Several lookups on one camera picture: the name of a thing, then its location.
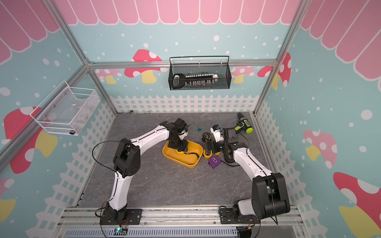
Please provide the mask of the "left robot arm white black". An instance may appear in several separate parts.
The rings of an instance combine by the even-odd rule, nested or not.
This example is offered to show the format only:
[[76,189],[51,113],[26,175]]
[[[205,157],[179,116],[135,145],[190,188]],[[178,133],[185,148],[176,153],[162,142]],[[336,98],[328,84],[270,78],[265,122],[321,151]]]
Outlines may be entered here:
[[127,197],[133,176],[140,169],[141,155],[162,141],[168,141],[172,149],[185,152],[188,149],[188,125],[178,118],[175,122],[164,121],[150,132],[137,138],[119,141],[113,158],[115,179],[110,200],[106,202],[104,215],[120,224],[127,219]]

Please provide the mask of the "purple tape measure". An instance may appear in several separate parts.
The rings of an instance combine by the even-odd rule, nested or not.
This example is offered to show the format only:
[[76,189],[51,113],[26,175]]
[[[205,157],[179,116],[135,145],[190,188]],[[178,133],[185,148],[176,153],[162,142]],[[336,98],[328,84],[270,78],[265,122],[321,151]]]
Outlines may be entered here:
[[221,164],[221,160],[218,156],[211,156],[208,160],[208,164],[214,169]]

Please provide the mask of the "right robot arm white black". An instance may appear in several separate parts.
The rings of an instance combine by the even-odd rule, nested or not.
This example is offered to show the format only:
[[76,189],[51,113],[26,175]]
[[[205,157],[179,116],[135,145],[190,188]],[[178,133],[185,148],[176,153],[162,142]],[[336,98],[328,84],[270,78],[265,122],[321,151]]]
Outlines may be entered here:
[[219,208],[222,222],[235,220],[237,223],[258,223],[261,219],[277,217],[291,210],[285,178],[272,172],[250,152],[248,145],[240,142],[234,128],[222,129],[215,125],[202,135],[206,144],[204,157],[216,164],[216,155],[222,153],[223,162],[229,166],[241,167],[252,180],[251,197],[234,202],[231,209]]

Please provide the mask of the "yellow storage box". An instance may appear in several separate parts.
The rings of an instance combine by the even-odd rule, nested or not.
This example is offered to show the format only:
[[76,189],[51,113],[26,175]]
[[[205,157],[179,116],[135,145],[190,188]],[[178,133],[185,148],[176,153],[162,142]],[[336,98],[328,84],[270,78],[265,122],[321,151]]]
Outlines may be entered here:
[[188,148],[185,152],[169,148],[168,145],[169,142],[163,147],[163,155],[170,161],[189,169],[195,168],[203,155],[203,147],[192,141],[188,141]]

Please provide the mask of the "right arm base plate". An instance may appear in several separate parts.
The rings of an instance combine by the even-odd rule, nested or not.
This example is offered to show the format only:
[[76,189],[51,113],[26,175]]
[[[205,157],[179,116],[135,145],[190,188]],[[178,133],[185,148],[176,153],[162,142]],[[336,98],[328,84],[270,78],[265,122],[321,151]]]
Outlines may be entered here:
[[227,208],[220,206],[218,208],[218,214],[221,224],[259,224],[259,220],[252,215],[242,215],[235,208]]

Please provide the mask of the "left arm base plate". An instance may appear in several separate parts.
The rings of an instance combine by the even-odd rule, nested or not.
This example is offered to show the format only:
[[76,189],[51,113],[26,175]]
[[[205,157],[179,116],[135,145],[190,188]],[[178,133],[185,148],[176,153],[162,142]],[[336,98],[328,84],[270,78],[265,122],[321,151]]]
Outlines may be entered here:
[[121,209],[115,211],[107,208],[100,219],[100,225],[139,225],[142,218],[142,209]]

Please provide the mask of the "small yellow tape measure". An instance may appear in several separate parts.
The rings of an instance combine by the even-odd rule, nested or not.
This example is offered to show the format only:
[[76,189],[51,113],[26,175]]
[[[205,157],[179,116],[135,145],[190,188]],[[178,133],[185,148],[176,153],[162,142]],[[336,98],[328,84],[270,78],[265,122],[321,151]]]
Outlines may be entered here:
[[212,157],[212,152],[204,150],[203,156],[205,159],[210,159]]

